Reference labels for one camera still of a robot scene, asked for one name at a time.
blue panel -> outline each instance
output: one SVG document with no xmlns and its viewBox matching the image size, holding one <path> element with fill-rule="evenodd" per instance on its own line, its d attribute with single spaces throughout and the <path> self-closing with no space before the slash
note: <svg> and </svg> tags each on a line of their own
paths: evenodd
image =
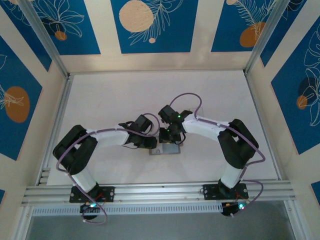
<svg viewBox="0 0 320 240">
<path fill-rule="evenodd" d="M 100 54 L 84 0 L 35 0 L 32 5 L 61 55 Z"/>
<path fill-rule="evenodd" d="M 273 0 L 225 0 L 211 51 L 251 51 L 274 6 Z"/>
<path fill-rule="evenodd" d="M 307 0 L 291 0 L 276 25 L 260 57 L 266 66 Z"/>
<path fill-rule="evenodd" d="M 0 153 L 17 160 L 42 87 L 0 37 Z"/>
<path fill-rule="evenodd" d="M 312 183 L 311 187 L 312 187 L 314 195 L 315 195 L 315 197 L 318 200 L 318 203 L 320 205 L 320 181 Z"/>
<path fill-rule="evenodd" d="M 111 0 L 123 54 L 189 53 L 198 0 Z"/>
<path fill-rule="evenodd" d="M 28 43 L 39 61 L 42 63 L 43 67 L 48 71 L 52 60 L 37 35 L 30 27 L 29 22 L 21 12 L 18 5 L 13 4 L 9 0 L 0 0 L 0 5 L 21 33 L 24 40 Z"/>
<path fill-rule="evenodd" d="M 271 84 L 299 154 L 320 143 L 320 18 Z"/>
<path fill-rule="evenodd" d="M 5 193 L 6 193 L 6 191 L 0 189 L 0 205 L 2 203 L 2 199 L 4 199 Z"/>
</svg>

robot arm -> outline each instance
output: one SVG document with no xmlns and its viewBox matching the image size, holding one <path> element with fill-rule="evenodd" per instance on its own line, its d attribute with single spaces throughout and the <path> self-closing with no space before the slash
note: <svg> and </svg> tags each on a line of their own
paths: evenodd
<svg viewBox="0 0 320 240">
<path fill-rule="evenodd" d="M 162 121 L 168 124 L 166 131 L 160 131 L 160 139 L 163 137 L 161 136 L 162 133 L 169 135 L 171 139 L 176 139 L 176 136 L 181 133 L 193 133 L 220 143 L 224 158 L 227 161 L 227 167 L 219 180 L 218 191 L 224 197 L 232 199 L 235 193 L 234 189 L 239 185 L 242 171 L 256 151 L 240 136 L 237 136 L 227 128 L 236 129 L 257 148 L 259 147 L 243 122 L 238 119 L 232 122 L 219 122 L 203 117 L 196 118 L 191 111 L 185 110 L 182 113 L 178 113 L 168 105 L 159 112 L 159 115 Z M 97 148 L 128 143 L 133 143 L 138 148 L 154 149 L 157 147 L 157 139 L 155 137 L 135 134 L 144 133 L 151 125 L 152 122 L 141 115 L 135 122 L 120 123 L 112 128 L 111 131 L 97 131 L 99 132 L 98 134 L 88 136 L 79 142 L 78 148 L 73 147 L 62 159 L 61 164 L 86 193 L 91 197 L 96 197 L 99 194 L 99 185 L 86 167 L 93 151 Z M 53 155 L 60 159 L 62 154 L 77 139 L 90 132 L 96 131 L 86 130 L 80 125 L 74 126 L 55 147 Z"/>
<path fill-rule="evenodd" d="M 101 188 L 90 174 L 87 164 L 94 150 L 115 145 L 133 143 L 142 149 L 154 149 L 157 146 L 157 139 L 154 136 L 146 137 L 135 133 L 143 133 L 152 122 L 144 115 L 140 115 L 136 121 L 120 123 L 110 128 L 110 131 L 92 134 L 74 146 L 62 159 L 61 165 L 72 176 L 75 182 L 92 198 L 101 193 Z M 88 133 L 96 133 L 96 130 L 84 129 L 81 125 L 74 126 L 67 135 L 54 148 L 53 155 L 58 160 L 66 150 L 80 137 Z"/>
<path fill-rule="evenodd" d="M 182 113 L 178 113 L 169 105 L 166 105 L 158 114 L 164 123 L 169 124 L 166 132 L 171 135 L 172 139 L 181 133 L 192 133 L 220 143 L 224 158 L 227 161 L 227 167 L 219 180 L 219 191 L 225 196 L 230 195 L 230 190 L 240 182 L 244 167 L 256 151 L 242 137 L 226 127 L 235 129 L 254 146 L 259 147 L 243 122 L 238 119 L 232 122 L 224 122 L 204 117 L 196 118 L 191 111 L 184 110 Z"/>
</svg>

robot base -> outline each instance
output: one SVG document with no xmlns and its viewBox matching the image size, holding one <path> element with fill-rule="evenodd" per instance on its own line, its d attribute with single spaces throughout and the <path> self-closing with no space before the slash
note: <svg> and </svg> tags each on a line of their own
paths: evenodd
<svg viewBox="0 0 320 240">
<path fill-rule="evenodd" d="M 98 191 L 95 191 L 94 194 L 88 194 L 95 199 L 98 203 L 113 203 L 115 196 L 115 187 L 113 186 L 99 186 Z M 91 202 L 83 193 L 76 187 L 71 188 L 70 194 L 70 203 L 87 203 Z"/>
<path fill-rule="evenodd" d="M 227 194 L 223 194 L 219 184 L 205 184 L 203 187 L 204 200 L 235 200 L 239 196 L 246 200 L 249 198 L 247 186 L 245 183 L 238 183 L 228 190 Z"/>
</svg>

robotic arm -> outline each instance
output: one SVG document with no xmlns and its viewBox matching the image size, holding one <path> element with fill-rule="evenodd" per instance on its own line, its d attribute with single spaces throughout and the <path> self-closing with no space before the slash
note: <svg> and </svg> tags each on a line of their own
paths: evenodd
<svg viewBox="0 0 320 240">
<path fill-rule="evenodd" d="M 224 174 L 218 182 L 217 194 L 222 194 L 229 199 L 235 199 L 239 190 L 240 178 L 247 162 L 254 156 L 256 151 L 243 139 L 249 140 L 256 148 L 259 145 L 244 123 L 239 119 L 232 122 L 214 121 L 204 117 L 196 117 L 191 111 L 184 110 L 181 113 L 174 111 L 166 105 L 158 113 L 162 121 L 168 124 L 166 131 L 161 134 L 169 135 L 175 139 L 181 133 L 198 134 L 220 143 L 223 155 L 227 161 Z"/>
<path fill-rule="evenodd" d="M 211 193 L 210 196 L 205 195 L 205 200 L 236 199 L 238 192 L 246 188 L 244 183 L 240 183 L 240 178 L 247 162 L 256 152 L 253 146 L 259 147 L 243 122 L 238 119 L 232 122 L 214 121 L 197 117 L 188 110 L 178 113 L 169 105 L 162 108 L 158 114 L 162 122 L 167 124 L 166 128 L 160 128 L 159 141 L 176 143 L 181 134 L 185 136 L 186 133 L 192 133 L 220 144 L 227 167 L 218 184 L 203 186 Z M 114 187 L 99 186 L 90 174 L 87 168 L 90 157 L 95 149 L 113 145 L 133 143 L 138 148 L 154 149 L 157 147 L 157 139 L 153 135 L 146 135 L 147 129 L 152 126 L 152 122 L 144 115 L 140 115 L 134 122 L 120 123 L 114 128 L 104 130 L 87 130 L 81 125 L 74 126 L 53 150 L 54 157 L 61 161 L 61 165 L 79 186 L 72 188 L 70 202 L 86 203 L 90 198 L 96 202 L 113 202 Z M 101 194 L 106 196 L 106 193 L 107 198 L 101 199 Z"/>
<path fill-rule="evenodd" d="M 53 155 L 59 160 L 67 149 L 79 138 L 89 133 L 97 133 L 87 136 L 78 143 L 79 147 L 72 147 L 60 162 L 66 171 L 72 176 L 78 186 L 80 186 L 90 197 L 96 198 L 103 189 L 96 183 L 90 174 L 87 164 L 94 150 L 114 145 L 126 145 L 133 143 L 141 149 L 154 149 L 157 146 L 157 139 L 154 136 L 142 136 L 153 123 L 144 115 L 140 115 L 137 120 L 120 123 L 110 128 L 108 131 L 84 129 L 81 125 L 74 126 L 67 135 L 54 148 Z"/>
</svg>

orange circle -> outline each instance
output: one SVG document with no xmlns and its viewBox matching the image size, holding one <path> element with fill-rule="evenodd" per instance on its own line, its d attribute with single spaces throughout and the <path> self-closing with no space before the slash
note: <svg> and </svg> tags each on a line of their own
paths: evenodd
<svg viewBox="0 0 320 240">
<path fill-rule="evenodd" d="M 257 22 L 244 30 L 240 36 L 241 46 L 244 48 L 254 47 L 265 25 L 265 22 Z"/>
<path fill-rule="evenodd" d="M 298 99 L 296 100 L 296 105 L 298 106 L 299 109 L 303 110 L 306 108 L 308 105 L 308 99 L 306 96 L 299 96 Z"/>
<path fill-rule="evenodd" d="M 4 96 L 4 99 L 8 101 L 5 104 L 5 111 L 8 117 L 16 122 L 16 123 L 23 123 L 28 115 L 30 110 L 30 100 L 28 93 L 19 86 L 12 86 L 7 91 L 6 94 L 12 96 L 14 99 L 20 99 L 19 104 L 15 103 L 11 100 L 9 96 Z"/>
<path fill-rule="evenodd" d="M 63 31 L 56 31 L 54 36 L 60 41 L 67 40 L 67 35 Z"/>
</svg>

